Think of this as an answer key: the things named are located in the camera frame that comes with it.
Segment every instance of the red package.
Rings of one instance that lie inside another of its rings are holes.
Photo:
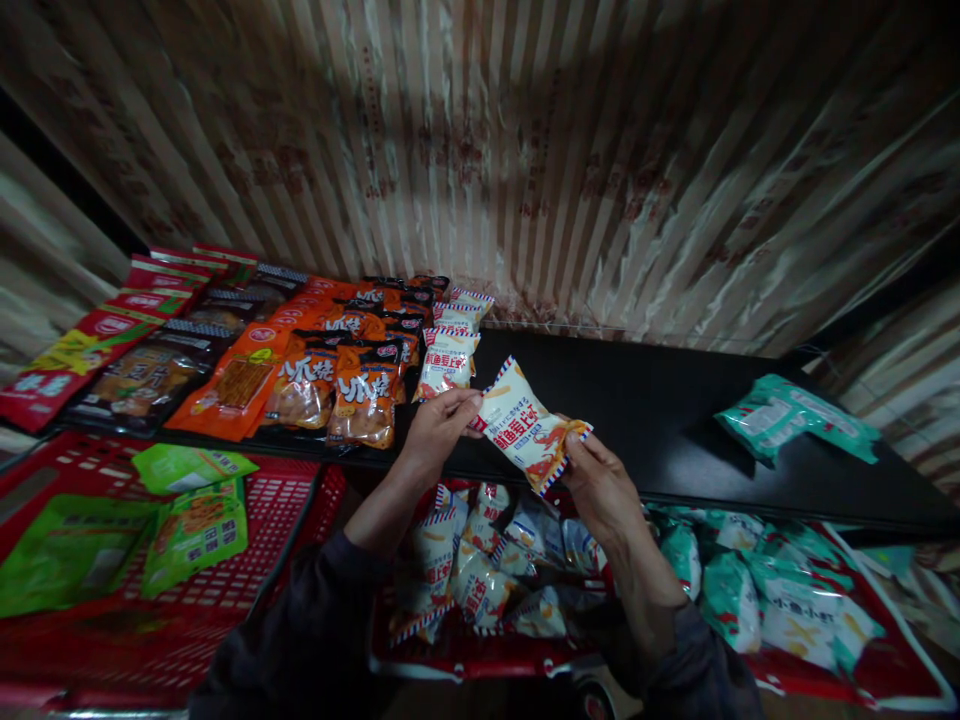
[[[28,432],[42,430],[98,368],[176,314],[162,309],[170,300],[155,293],[125,294],[89,312],[0,390],[0,417]]]

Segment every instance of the green snack bag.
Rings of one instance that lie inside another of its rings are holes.
[[[0,618],[112,593],[157,509],[105,497],[52,497],[0,566]]]
[[[141,594],[152,600],[188,577],[246,549],[243,480],[191,490],[160,508]]]
[[[154,495],[171,495],[259,470],[240,453],[157,444],[133,456],[144,487]]]
[[[864,462],[877,461],[875,428],[779,375],[764,375],[747,397],[714,417],[766,465],[773,466],[780,447],[805,432]]]
[[[757,592],[750,571],[737,553],[721,553],[704,568],[700,612],[738,653],[760,649]]]

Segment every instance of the black table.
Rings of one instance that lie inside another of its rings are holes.
[[[510,354],[548,408],[594,425],[645,500],[857,525],[867,529],[851,538],[859,544],[960,537],[960,510],[885,443],[875,447],[880,459],[875,465],[809,436],[785,445],[776,469],[757,463],[713,414],[743,397],[756,378],[776,372],[775,360],[484,330],[474,387],[491,384]],[[802,372],[785,375],[830,401]],[[415,412],[416,406],[398,410],[401,447]],[[396,457],[369,448],[336,457],[316,445],[232,445],[186,433],[161,432],[154,439],[300,457],[319,454],[374,469],[389,467]],[[520,470],[486,439],[462,439],[445,472],[526,484]]]

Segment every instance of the plastic basket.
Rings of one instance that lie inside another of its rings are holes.
[[[130,463],[151,444],[65,432],[0,478],[0,562],[53,495],[158,501]],[[329,537],[346,488],[336,466],[320,474],[319,463],[251,459],[260,470],[246,483],[247,550],[146,601],[139,593],[144,549],[112,596],[0,621],[0,704],[58,711],[184,707],[265,581],[276,582],[267,588],[272,593],[282,587],[286,573],[277,570],[291,548]]]

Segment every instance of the hand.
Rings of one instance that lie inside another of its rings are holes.
[[[396,465],[426,483],[435,483],[461,435],[483,437],[467,427],[477,416],[482,402],[479,390],[457,388],[423,403],[413,419]]]

